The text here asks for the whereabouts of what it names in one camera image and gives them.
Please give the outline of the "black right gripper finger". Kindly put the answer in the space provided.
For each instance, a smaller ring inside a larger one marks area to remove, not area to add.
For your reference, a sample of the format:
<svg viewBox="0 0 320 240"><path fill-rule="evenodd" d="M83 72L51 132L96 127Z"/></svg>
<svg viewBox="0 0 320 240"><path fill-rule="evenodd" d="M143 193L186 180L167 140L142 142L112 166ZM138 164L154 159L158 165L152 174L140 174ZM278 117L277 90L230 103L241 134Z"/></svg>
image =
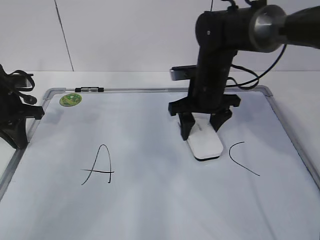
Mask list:
<svg viewBox="0 0 320 240"><path fill-rule="evenodd" d="M209 119L214 131L217 132L220 127L232 117L232 111L229 108L224 108L216 113L212 113Z"/></svg>
<svg viewBox="0 0 320 240"><path fill-rule="evenodd" d="M182 139L186 141L196 121L193 114L190 112L180 112L178 116L180 122L180 134Z"/></svg>

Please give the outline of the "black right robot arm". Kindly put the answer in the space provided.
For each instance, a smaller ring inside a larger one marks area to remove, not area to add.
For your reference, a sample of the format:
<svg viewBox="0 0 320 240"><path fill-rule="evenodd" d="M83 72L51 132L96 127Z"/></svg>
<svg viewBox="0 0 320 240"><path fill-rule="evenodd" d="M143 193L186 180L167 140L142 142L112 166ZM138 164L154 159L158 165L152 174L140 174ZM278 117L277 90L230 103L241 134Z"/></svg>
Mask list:
<svg viewBox="0 0 320 240"><path fill-rule="evenodd" d="M225 94L238 51L271 53L288 45L319 48L320 8L288 15L264 0L248 1L247 8L231 1L226 10L202 13L195 24L195 36L197 63L171 68L174 81L189 80L187 96L168 105L170 115L179 117L183 140L195 125L195 113L209 114L209 122L217 131L232 117L231 107L240 105L237 95Z"/></svg>

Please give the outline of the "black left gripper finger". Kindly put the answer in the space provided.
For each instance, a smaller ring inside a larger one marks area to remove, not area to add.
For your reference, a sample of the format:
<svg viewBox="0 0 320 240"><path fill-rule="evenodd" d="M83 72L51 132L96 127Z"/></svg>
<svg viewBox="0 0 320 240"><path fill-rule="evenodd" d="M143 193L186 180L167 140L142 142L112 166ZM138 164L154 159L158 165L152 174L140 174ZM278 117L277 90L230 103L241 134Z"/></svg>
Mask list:
<svg viewBox="0 0 320 240"><path fill-rule="evenodd" d="M28 145L26 120L18 119L0 124L0 137L14 149L24 149Z"/></svg>

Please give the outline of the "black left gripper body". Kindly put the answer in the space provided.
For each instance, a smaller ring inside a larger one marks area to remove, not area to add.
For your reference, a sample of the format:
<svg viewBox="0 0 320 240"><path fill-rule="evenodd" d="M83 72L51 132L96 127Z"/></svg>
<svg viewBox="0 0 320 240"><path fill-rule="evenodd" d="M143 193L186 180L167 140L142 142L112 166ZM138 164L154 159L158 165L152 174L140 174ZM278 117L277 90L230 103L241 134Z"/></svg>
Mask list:
<svg viewBox="0 0 320 240"><path fill-rule="evenodd" d="M27 74L30 73L23 70L6 73L3 67L0 68L0 123L20 119L41 120L45 114L43 108L36 105L37 98L29 94L31 91L15 88L12 80L15 74L29 78Z"/></svg>

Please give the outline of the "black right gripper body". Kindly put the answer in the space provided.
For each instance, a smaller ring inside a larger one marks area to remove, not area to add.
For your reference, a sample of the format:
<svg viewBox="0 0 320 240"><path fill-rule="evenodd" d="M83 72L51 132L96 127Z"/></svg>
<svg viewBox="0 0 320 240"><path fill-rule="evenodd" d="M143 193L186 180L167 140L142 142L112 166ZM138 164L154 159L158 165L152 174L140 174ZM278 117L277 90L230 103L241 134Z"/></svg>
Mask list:
<svg viewBox="0 0 320 240"><path fill-rule="evenodd" d="M221 105L233 58L238 50L227 40L232 13L205 11L195 24L199 45L195 78L188 97L169 103L171 116L177 113L213 113Z"/></svg>

